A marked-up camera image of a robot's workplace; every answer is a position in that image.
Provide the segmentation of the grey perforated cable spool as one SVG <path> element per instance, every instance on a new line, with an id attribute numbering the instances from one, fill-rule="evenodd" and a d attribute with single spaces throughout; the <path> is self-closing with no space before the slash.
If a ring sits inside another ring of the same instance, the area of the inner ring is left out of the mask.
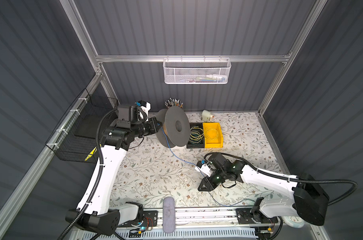
<path id="1" fill-rule="evenodd" d="M 156 137 L 164 147 L 174 148 L 187 145 L 190 136 L 190 124 L 183 109 L 177 106 L 162 109 L 155 117 L 157 121 L 162 123 Z"/>

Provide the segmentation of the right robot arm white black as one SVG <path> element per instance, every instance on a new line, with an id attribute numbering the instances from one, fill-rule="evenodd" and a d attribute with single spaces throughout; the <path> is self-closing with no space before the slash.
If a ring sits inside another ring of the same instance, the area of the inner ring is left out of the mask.
<path id="1" fill-rule="evenodd" d="M 266 218 L 299 217 L 309 224 L 323 226 L 328 207 L 346 199 L 358 187 L 352 180 L 316 180 L 306 173 L 296 176 L 262 170 L 244 158 L 220 152 L 206 154 L 195 169 L 204 176 L 198 187 L 200 192 L 211 192 L 226 181 L 232 181 L 231 188 L 246 183 L 281 194 L 279 199 L 259 197 L 255 200 L 250 212 L 257 223 Z M 322 188 L 328 184 L 350 184 L 351 187 L 331 200 Z"/>

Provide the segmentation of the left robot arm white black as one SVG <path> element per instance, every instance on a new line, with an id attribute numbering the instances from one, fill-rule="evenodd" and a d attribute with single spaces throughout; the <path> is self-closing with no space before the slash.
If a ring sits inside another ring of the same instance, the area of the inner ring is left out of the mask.
<path id="1" fill-rule="evenodd" d="M 109 200 L 118 169 L 125 158 L 130 144 L 136 139 L 156 134 L 162 123 L 155 117 L 149 118 L 151 104 L 139 101 L 133 105 L 119 105 L 107 112 L 100 120 L 95 134 L 96 167 L 85 194 L 76 209 L 69 210 L 65 220 L 69 225 L 58 237 L 60 240 L 73 227 L 111 236 L 118 226 L 127 222 L 143 221 L 143 205 L 127 202 L 111 209 Z"/>

